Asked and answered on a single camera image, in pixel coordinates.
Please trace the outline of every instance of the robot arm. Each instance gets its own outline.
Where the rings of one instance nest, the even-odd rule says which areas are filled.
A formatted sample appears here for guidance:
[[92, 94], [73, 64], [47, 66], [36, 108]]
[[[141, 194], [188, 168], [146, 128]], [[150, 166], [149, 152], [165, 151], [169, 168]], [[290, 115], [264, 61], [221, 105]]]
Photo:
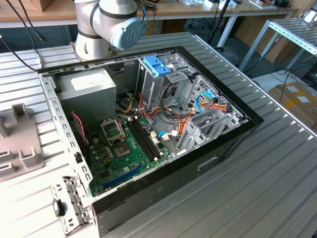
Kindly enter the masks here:
[[133, 0], [75, 0], [78, 36], [75, 49], [84, 60], [108, 56], [108, 42], [127, 49], [140, 39], [143, 26]]

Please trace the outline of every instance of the chip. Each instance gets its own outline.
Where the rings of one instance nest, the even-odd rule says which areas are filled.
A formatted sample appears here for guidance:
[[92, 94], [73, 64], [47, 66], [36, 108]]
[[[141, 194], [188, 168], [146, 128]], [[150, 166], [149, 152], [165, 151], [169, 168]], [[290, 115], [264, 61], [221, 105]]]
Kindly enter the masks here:
[[125, 141], [114, 144], [113, 150], [118, 158], [131, 154], [129, 145]]
[[106, 178], [106, 177], [108, 177], [110, 174], [109, 174], [109, 171], [108, 170], [106, 170], [106, 171], [103, 171], [101, 174], [101, 178]]

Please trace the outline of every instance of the motherboard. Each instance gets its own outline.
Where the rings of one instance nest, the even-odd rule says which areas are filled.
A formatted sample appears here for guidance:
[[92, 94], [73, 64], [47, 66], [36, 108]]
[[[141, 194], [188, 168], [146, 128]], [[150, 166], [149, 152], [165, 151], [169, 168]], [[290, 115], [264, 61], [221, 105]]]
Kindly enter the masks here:
[[154, 133], [144, 117], [124, 122], [109, 119], [87, 133], [93, 197], [172, 157], [168, 148], [155, 140]]

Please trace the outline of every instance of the metal workbench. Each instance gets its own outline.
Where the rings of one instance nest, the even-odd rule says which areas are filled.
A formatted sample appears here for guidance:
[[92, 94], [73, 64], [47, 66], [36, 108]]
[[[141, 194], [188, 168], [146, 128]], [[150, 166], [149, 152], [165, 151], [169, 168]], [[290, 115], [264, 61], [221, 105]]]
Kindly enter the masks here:
[[[317, 230], [316, 135], [218, 53], [190, 33], [143, 37], [125, 52], [184, 46], [265, 119], [256, 134], [207, 174], [108, 234], [107, 238], [305, 237]], [[76, 62], [69, 46], [42, 49], [47, 66]], [[35, 66], [32, 51], [19, 55]], [[1, 237], [64, 237], [51, 206], [51, 183], [70, 172], [37, 78], [9, 53], [0, 55], [0, 110], [25, 103], [46, 165], [0, 183]], [[72, 237], [98, 237], [93, 225]]]
[[317, 26], [315, 23], [307, 23], [301, 18], [267, 20], [253, 45], [250, 47], [249, 52], [243, 59], [239, 67], [241, 71], [244, 71], [248, 65], [268, 29], [274, 30], [275, 34], [263, 50], [262, 56], [271, 49], [279, 35], [284, 36], [302, 48], [286, 69], [290, 69], [304, 51], [308, 51], [313, 55], [317, 54]]

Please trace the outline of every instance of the cardboard box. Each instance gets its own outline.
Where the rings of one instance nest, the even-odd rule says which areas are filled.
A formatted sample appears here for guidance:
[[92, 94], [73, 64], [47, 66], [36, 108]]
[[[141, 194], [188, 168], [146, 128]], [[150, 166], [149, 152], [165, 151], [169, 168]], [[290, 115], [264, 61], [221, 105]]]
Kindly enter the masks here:
[[[27, 10], [44, 11], [54, 0], [22, 0], [22, 3]], [[14, 7], [22, 8], [18, 0], [10, 0]], [[0, 4], [8, 5], [5, 0], [0, 0]]]
[[272, 2], [270, 0], [252, 0], [256, 5], [259, 6], [271, 6]]
[[[283, 85], [277, 85], [269, 94], [279, 101]], [[317, 96], [301, 83], [287, 83], [284, 88], [281, 104], [294, 116], [317, 131]]]

